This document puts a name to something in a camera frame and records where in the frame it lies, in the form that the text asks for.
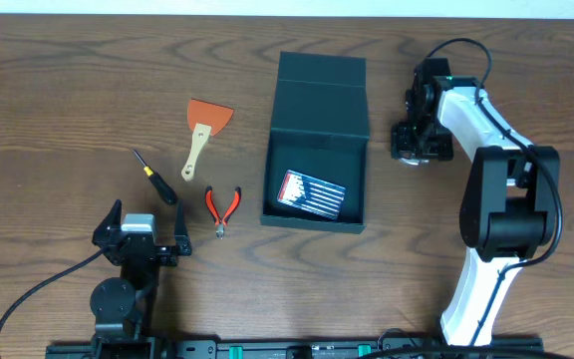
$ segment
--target wooden handle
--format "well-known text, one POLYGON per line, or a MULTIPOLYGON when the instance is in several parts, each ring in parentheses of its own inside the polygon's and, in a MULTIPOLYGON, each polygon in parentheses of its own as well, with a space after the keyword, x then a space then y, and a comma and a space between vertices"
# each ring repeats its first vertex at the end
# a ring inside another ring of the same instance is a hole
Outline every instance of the wooden handle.
POLYGON ((194 133, 191 135, 191 150, 189 150, 189 157, 187 158, 185 166, 183 166, 183 172, 181 174, 184 180, 193 180, 198 155, 200 155, 203 147, 207 144, 210 132, 211 126, 208 125, 196 124, 194 127, 194 133))

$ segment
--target screwdriver handle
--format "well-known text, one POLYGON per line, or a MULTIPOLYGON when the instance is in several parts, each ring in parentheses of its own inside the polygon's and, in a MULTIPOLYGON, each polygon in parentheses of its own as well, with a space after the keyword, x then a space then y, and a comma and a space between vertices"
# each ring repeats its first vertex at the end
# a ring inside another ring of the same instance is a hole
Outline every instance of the screwdriver handle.
POLYGON ((145 172, 147 173, 149 181, 154 185, 154 188, 156 188, 158 195, 160 195, 160 199, 167 204, 176 204, 178 198, 176 197, 174 189, 165 183, 157 172, 152 171, 150 168, 146 168, 145 172))

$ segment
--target screwdriver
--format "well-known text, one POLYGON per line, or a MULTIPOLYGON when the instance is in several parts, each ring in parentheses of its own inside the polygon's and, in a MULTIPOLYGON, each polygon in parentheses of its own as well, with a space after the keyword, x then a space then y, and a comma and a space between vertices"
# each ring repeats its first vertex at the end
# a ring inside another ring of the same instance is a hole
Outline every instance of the screwdriver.
POLYGON ((176 193, 174 193, 174 189, 172 189, 163 178, 157 173, 154 172, 144 161, 144 159, 139 155, 137 150, 133 150, 139 162, 143 165, 143 170, 147 174, 149 181, 154 185, 158 195, 160 195, 160 199, 162 199, 167 204, 175 204, 178 198, 176 198, 176 193))

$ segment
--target red pliers handle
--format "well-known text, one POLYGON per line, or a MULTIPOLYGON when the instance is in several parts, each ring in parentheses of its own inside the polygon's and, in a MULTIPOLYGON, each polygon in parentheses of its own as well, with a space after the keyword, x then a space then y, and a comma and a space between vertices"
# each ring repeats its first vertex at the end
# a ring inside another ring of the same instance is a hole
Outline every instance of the red pliers handle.
POLYGON ((238 208, 238 205, 240 204, 240 199, 241 199, 241 191, 240 187, 237 187, 234 192, 234 201, 227 209, 225 216, 221 217, 218 214, 218 210, 216 210, 214 201, 212 200, 211 185, 209 185, 205 189, 205 204, 207 204, 207 209, 209 209, 209 213, 211 214, 212 218, 214 218, 214 224, 216 225, 216 238, 222 239, 225 236, 225 228, 227 227, 227 223, 229 222, 229 219, 238 208))

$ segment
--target cable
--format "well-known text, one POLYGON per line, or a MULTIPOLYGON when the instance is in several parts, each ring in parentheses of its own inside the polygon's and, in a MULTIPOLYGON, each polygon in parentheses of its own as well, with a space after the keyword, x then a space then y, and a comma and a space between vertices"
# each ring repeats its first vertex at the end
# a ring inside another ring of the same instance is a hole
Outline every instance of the cable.
MULTIPOLYGON (((414 347, 418 347, 418 344, 416 344, 416 341, 414 340, 414 338, 412 338, 411 335, 409 335, 409 333, 407 333, 405 330, 400 329, 400 328, 390 328, 390 329, 385 330, 383 335, 381 335, 380 338, 378 338, 377 345, 378 345, 379 350, 384 349, 383 348, 383 340, 385 340, 385 338, 387 337, 387 334, 391 334, 394 332, 404 334, 407 337, 407 339, 409 339, 409 341, 414 345, 414 347)), ((412 355, 410 357, 410 359, 417 359, 417 358, 418 358, 418 356, 414 356, 414 355, 412 355)))
POLYGON ((539 160, 539 158, 535 155, 535 153, 533 152, 533 150, 531 148, 527 147, 520 140, 516 139, 511 134, 510 130, 502 127, 502 125, 493 117, 493 115, 484 106, 484 103, 482 102, 483 99, 479 96, 479 91, 484 86, 484 82, 488 78, 488 75, 490 74, 490 70, 493 67, 493 59, 492 59, 488 49, 482 43, 480 43, 478 41, 468 39, 468 38, 455 38, 455 39, 451 39, 451 40, 448 40, 448 41, 445 41, 445 42, 439 44, 436 48, 434 48, 431 52, 429 52, 429 54, 427 55, 427 58, 431 57, 439 49, 445 47, 446 45, 455 43, 455 42, 466 42, 469 44, 473 44, 473 45, 477 46, 478 48, 480 48, 484 52, 484 54, 486 55, 486 60, 488 61, 488 65, 486 67, 486 71, 484 72, 484 76, 482 77, 482 80, 477 84, 477 87, 475 88, 475 103, 479 106, 479 108, 484 113, 484 115, 488 118, 488 120, 491 121, 493 123, 493 125, 502 133, 502 135, 505 138, 507 138, 509 141, 516 144, 519 147, 519 149, 526 155, 528 160, 531 161, 533 163, 533 165, 539 171, 542 172, 542 174, 544 175, 544 178, 546 179, 546 182, 548 183, 548 186, 551 189, 551 194, 553 197, 553 203, 555 205, 555 218, 556 218, 555 219, 555 229, 554 229, 553 235, 552 235, 553 240, 551 241, 550 245, 548 246, 548 249, 546 249, 546 251, 541 256, 539 256, 535 259, 524 260, 524 261, 521 261, 519 263, 507 265, 498 273, 497 282, 495 283, 495 287, 493 288, 491 296, 488 300, 488 304, 486 305, 486 308, 484 309, 484 313, 483 313, 481 319, 479 320, 479 322, 477 324, 477 328, 475 329, 475 333, 473 334, 473 338, 470 342, 470 345, 472 346, 475 344, 475 341, 477 341, 477 337, 479 336, 479 332, 481 331, 482 327, 484 326, 484 323, 486 322, 486 319, 488 318, 490 310, 493 306, 493 302, 495 301, 495 298, 497 297, 497 293, 499 292, 499 287, 501 286, 502 282, 506 278, 506 273, 511 269, 523 268, 523 267, 528 267, 528 266, 539 264, 539 263, 543 262, 544 260, 548 259, 551 255, 553 255, 553 253, 555 252, 555 249, 557 249, 557 245, 559 245, 559 241, 561 240, 562 229, 564 227, 564 215, 563 215, 563 211, 562 211, 562 201, 561 201, 561 197, 559 195, 559 190, 557 189, 557 185, 555 184, 555 180, 553 179, 553 176, 550 174, 548 167, 545 164, 543 164, 542 161, 539 160))
POLYGON ((493 348, 493 347, 470 347, 470 346, 430 346, 409 347, 383 350, 361 356, 359 359, 377 359, 392 357, 394 355, 410 354, 477 354, 477 355, 502 355, 511 358, 522 359, 572 359, 567 356, 538 352, 527 349, 493 348))
POLYGON ((101 256, 101 254, 103 254, 103 250, 99 250, 98 252, 96 252, 95 254, 93 254, 90 258, 82 261, 81 263, 70 267, 64 271, 62 271, 61 273, 55 274, 53 276, 51 276, 50 278, 42 281, 41 283, 35 285, 32 289, 28 290, 26 292, 26 294, 22 295, 19 299, 17 299, 16 302, 14 302, 10 308, 8 308, 8 310, 6 310, 6 312, 4 313, 4 315, 1 317, 0 319, 0 335, 1 335, 1 330, 4 328, 4 324, 6 323, 6 320, 8 320, 8 317, 10 317, 10 315, 12 314, 13 311, 15 311, 15 309, 17 309, 17 307, 19 305, 21 305, 21 303, 24 302, 24 300, 28 299, 28 297, 30 297, 31 295, 35 294, 39 289, 45 287, 46 285, 54 282, 55 280, 62 278, 72 272, 74 272, 77 269, 80 269, 84 266, 86 266, 88 263, 92 262, 93 260, 99 258, 99 256, 101 256))

